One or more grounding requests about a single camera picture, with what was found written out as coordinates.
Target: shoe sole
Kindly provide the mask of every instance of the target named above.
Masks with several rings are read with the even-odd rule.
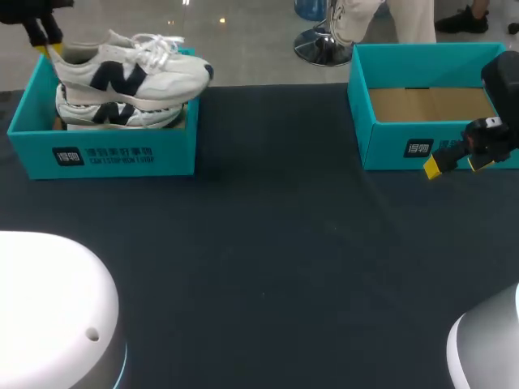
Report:
[[[66,129],[67,130],[160,130],[164,127],[168,126],[171,122],[175,121],[178,118],[178,115],[182,110],[178,111],[174,116],[171,118],[168,118],[168,120],[163,120],[162,122],[153,123],[149,126],[142,127],[142,126],[121,126],[119,124],[88,124],[88,122],[85,122],[85,124],[67,124]]]
[[[113,91],[100,91],[84,85],[66,86],[66,100],[71,105],[101,105],[104,103],[127,103],[141,111],[154,111],[157,109],[168,109],[175,105],[187,103],[198,97],[209,85],[207,82],[203,88],[197,91],[184,93],[169,100],[144,100],[137,97],[122,95]]]

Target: teal shoebox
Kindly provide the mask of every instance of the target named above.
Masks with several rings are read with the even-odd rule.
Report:
[[[505,50],[494,43],[356,45],[348,99],[364,169],[422,169],[469,122],[498,116],[481,69]],[[459,166],[470,168],[466,160]],[[519,153],[491,168],[519,168]]]
[[[199,99],[173,128],[53,130],[58,79],[43,56],[19,103],[7,135],[29,178],[191,175],[195,170]]]

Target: white sneaker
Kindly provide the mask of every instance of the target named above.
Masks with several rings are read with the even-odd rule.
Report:
[[[56,110],[68,130],[107,130],[164,128],[182,112],[182,105],[169,109],[142,111],[125,103],[72,105],[67,101],[66,87],[58,85]]]
[[[166,109],[197,97],[213,76],[202,58],[178,52],[183,38],[110,32],[100,44],[50,48],[56,73],[73,105],[122,102],[142,110]]]

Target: glossy floor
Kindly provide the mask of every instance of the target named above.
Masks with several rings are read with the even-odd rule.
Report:
[[[436,0],[436,16],[451,15],[468,1]],[[514,0],[491,0],[486,34],[441,35],[439,41],[504,41],[514,48],[516,38],[504,32],[502,1]],[[324,69],[294,54],[294,38],[313,23],[295,14],[293,0],[76,0],[74,9],[56,11],[56,18],[71,41],[100,40],[108,28],[128,36],[184,36],[214,65],[213,85],[337,83],[349,77],[347,66]],[[375,19],[367,40],[395,41],[391,17]],[[36,60],[20,26],[0,25],[0,90],[23,88]]]

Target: black table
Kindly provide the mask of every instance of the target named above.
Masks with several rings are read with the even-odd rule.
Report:
[[[345,90],[208,89],[195,177],[30,182],[2,131],[0,229],[104,261],[135,388],[449,388],[519,279],[519,174],[364,172]]]

